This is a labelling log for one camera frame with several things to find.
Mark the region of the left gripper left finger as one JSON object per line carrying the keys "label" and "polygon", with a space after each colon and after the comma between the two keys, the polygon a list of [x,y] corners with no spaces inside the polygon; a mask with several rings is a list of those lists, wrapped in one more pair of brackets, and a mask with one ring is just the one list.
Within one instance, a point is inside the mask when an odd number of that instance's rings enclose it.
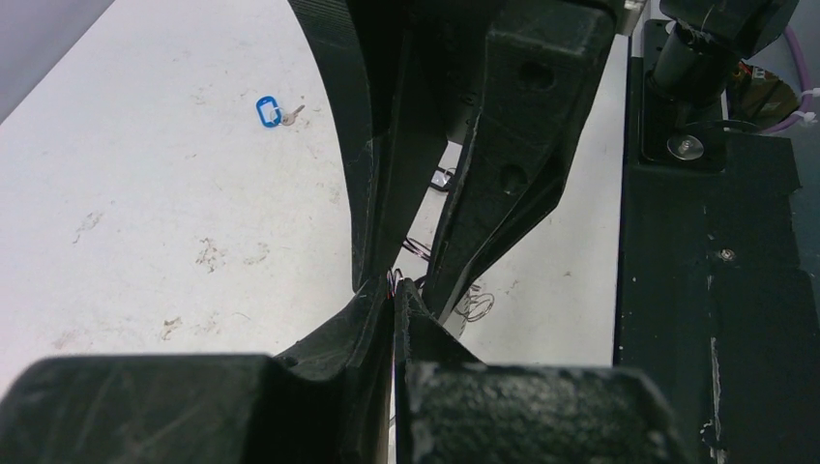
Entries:
{"label": "left gripper left finger", "polygon": [[393,305],[381,281],[276,356],[49,358],[1,403],[5,463],[384,463]]}

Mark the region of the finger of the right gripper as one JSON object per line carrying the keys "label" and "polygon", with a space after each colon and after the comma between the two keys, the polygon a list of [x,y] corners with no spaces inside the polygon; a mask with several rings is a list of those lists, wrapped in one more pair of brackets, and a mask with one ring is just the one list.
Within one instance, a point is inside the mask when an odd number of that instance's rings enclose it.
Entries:
{"label": "finger of the right gripper", "polygon": [[618,29],[615,1],[507,1],[484,28],[456,170],[491,228],[471,284],[559,203]]}
{"label": "finger of the right gripper", "polygon": [[382,276],[478,100],[484,1],[295,1],[337,131],[354,289]]}

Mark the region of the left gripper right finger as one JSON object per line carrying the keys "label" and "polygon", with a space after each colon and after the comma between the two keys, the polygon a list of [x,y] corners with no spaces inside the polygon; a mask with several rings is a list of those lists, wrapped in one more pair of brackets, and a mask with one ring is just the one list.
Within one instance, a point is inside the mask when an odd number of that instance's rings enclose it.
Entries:
{"label": "left gripper right finger", "polygon": [[401,463],[686,463],[659,390],[620,368],[481,362],[395,288],[395,433]]}

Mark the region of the clear plastic keyring holder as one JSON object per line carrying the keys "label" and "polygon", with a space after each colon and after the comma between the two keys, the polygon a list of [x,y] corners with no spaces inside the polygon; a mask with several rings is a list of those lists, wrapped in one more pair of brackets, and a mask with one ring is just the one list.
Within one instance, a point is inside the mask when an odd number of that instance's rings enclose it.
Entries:
{"label": "clear plastic keyring holder", "polygon": [[470,274],[491,232],[479,218],[479,209],[474,183],[462,171],[453,174],[429,255],[424,289],[419,290],[415,281],[407,278],[397,286],[397,376],[413,361],[444,364],[480,361],[441,324],[443,318],[452,315],[457,301],[474,280]]}

